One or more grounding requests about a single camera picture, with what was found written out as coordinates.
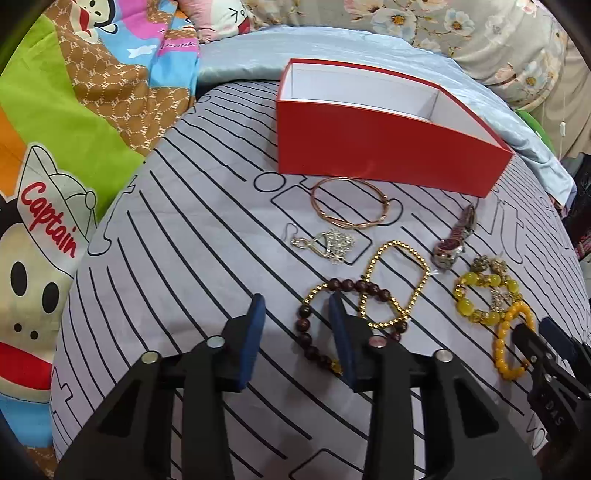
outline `cartoon face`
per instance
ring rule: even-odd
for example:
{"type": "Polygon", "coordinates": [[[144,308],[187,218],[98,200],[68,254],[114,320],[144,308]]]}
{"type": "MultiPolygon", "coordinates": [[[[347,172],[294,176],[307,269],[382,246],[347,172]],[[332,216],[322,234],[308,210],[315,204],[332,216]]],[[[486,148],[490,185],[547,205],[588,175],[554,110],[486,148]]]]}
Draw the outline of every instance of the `cartoon face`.
{"type": "Polygon", "coordinates": [[[113,23],[115,0],[72,0],[72,2],[70,21],[76,34],[87,36],[85,40],[90,38],[93,40],[91,43],[95,43],[98,37],[93,31],[94,27],[107,33],[117,32],[117,25],[113,23]]]}
{"type": "Polygon", "coordinates": [[[16,199],[0,198],[0,393],[46,402],[72,278],[53,266],[19,220],[16,199]]]}
{"type": "Polygon", "coordinates": [[[250,22],[248,21],[248,13],[241,0],[224,0],[219,1],[218,5],[212,6],[212,24],[223,25],[223,29],[218,31],[223,33],[225,30],[234,30],[236,27],[239,33],[246,33],[243,31],[248,25],[250,30],[250,22]]]}

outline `open box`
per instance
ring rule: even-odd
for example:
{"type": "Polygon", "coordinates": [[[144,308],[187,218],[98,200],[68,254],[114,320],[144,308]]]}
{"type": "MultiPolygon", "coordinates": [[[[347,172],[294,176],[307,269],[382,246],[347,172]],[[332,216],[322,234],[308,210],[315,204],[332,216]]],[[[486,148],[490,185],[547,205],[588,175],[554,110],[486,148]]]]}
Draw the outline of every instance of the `open box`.
{"type": "Polygon", "coordinates": [[[511,149],[442,87],[390,70],[292,59],[277,95],[279,172],[485,197],[511,149]]]}

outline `earring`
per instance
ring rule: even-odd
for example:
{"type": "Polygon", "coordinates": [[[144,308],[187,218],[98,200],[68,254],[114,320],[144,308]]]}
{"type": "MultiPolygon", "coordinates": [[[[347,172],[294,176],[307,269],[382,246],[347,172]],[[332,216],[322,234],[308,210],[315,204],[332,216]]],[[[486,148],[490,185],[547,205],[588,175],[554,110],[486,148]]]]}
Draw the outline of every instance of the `earring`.
{"type": "Polygon", "coordinates": [[[331,228],[327,232],[322,232],[316,235],[314,238],[297,238],[296,235],[298,233],[298,227],[295,226],[293,223],[288,223],[285,226],[285,232],[283,235],[283,241],[287,239],[287,228],[293,225],[295,227],[295,233],[291,237],[290,243],[296,247],[305,250],[309,248],[312,250],[316,255],[327,258],[330,260],[330,263],[333,265],[340,265],[345,261],[345,256],[347,252],[355,246],[355,237],[349,233],[343,233],[337,230],[336,228],[331,228]],[[322,244],[319,240],[324,237],[324,241],[326,243],[325,250],[320,250],[316,243],[322,244]]]}

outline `metal screw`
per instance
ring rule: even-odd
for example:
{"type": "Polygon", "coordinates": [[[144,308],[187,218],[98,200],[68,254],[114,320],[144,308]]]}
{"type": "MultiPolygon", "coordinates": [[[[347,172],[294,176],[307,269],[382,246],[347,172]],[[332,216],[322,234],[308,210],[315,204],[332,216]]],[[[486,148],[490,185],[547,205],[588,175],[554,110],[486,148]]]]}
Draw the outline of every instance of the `metal screw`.
{"type": "Polygon", "coordinates": [[[142,355],[142,362],[145,364],[153,364],[160,355],[158,352],[149,351],[142,355]]]}
{"type": "Polygon", "coordinates": [[[214,335],[209,337],[206,343],[209,348],[221,348],[226,344],[226,341],[224,340],[224,337],[214,335]]]}
{"type": "Polygon", "coordinates": [[[384,348],[387,344],[388,344],[388,340],[386,340],[386,337],[383,337],[381,335],[374,335],[373,337],[369,338],[369,346],[372,346],[374,348],[384,348]]]}
{"type": "Polygon", "coordinates": [[[443,363],[451,362],[453,359],[453,354],[449,350],[438,350],[435,352],[435,358],[443,363]]]}

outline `floral pillowcase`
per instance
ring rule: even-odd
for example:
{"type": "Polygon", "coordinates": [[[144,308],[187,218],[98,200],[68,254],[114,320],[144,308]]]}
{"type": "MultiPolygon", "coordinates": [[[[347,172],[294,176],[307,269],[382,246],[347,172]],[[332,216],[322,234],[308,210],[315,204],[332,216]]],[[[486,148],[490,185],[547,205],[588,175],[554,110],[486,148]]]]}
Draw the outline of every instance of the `floral pillowcase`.
{"type": "Polygon", "coordinates": [[[328,25],[403,38],[452,57],[514,108],[554,86],[567,36],[534,0],[244,0],[254,27],[328,25]]]}

